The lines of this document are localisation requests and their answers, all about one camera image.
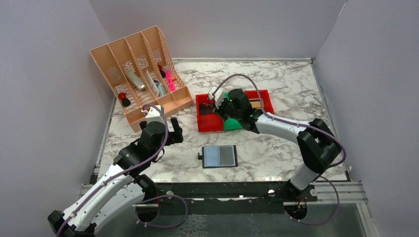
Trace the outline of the black VIP credit card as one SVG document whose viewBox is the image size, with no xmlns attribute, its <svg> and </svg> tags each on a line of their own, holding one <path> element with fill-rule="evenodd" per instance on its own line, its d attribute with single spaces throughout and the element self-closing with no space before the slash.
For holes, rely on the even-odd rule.
<svg viewBox="0 0 419 237">
<path fill-rule="evenodd" d="M 213 115 L 216 114 L 214 104 L 202 103 L 198 106 L 199 115 Z"/>
</svg>

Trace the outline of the grey card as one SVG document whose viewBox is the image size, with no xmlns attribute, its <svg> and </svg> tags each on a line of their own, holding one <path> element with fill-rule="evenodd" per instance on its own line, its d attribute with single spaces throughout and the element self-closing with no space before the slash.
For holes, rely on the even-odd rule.
<svg viewBox="0 0 419 237">
<path fill-rule="evenodd" d="M 235 146 L 221 146 L 219 163 L 221 166 L 233 167 L 236 165 Z"/>
</svg>

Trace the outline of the black leather card holder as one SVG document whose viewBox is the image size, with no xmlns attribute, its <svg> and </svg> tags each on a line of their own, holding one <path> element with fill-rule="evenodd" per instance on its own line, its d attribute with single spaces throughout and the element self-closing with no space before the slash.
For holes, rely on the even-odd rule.
<svg viewBox="0 0 419 237">
<path fill-rule="evenodd" d="M 203 168 L 225 168 L 226 166 L 221 166 L 219 163 L 220 158 L 220 147 L 221 146 L 203 146 L 201 152 L 197 154 L 197 159 L 202 162 Z M 236 151 L 236 165 L 238 166 L 238 154 L 237 148 Z"/>
</svg>

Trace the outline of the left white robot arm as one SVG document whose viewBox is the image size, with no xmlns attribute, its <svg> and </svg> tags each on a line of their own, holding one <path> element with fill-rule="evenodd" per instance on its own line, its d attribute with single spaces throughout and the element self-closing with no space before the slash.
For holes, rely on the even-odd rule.
<svg viewBox="0 0 419 237">
<path fill-rule="evenodd" d="M 164 147 L 183 142 L 177 118 L 173 131 L 160 116 L 141 122 L 140 137 L 122 148 L 105 174 L 74 204 L 48 216 L 57 237 L 93 237 L 128 207 L 158 201 L 157 185 L 143 174 L 164 154 Z"/>
</svg>

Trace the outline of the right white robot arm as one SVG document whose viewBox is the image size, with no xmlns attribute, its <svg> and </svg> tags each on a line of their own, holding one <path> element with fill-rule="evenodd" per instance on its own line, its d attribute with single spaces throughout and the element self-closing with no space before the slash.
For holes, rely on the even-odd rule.
<svg viewBox="0 0 419 237">
<path fill-rule="evenodd" d="M 233 89 L 225 94 L 212 87 L 208 97 L 214 102 L 214 112 L 223 120 L 234 119 L 247 131 L 273 135 L 299 146 L 303 163 L 285 187 L 286 197 L 292 201 L 303 197 L 305 188 L 322 175 L 342 152 L 333 133 L 321 119 L 299 122 L 253 108 L 242 89 Z"/>
</svg>

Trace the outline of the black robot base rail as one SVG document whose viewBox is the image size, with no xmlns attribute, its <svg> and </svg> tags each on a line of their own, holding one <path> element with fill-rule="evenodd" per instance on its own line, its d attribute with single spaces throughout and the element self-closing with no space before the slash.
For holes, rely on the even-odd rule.
<svg viewBox="0 0 419 237">
<path fill-rule="evenodd" d="M 157 183 L 146 198 L 151 202 L 134 205 L 139 217 L 163 215 L 283 214 L 286 205 L 298 206 L 318 199 L 315 187 L 293 191 L 286 181 Z"/>
</svg>

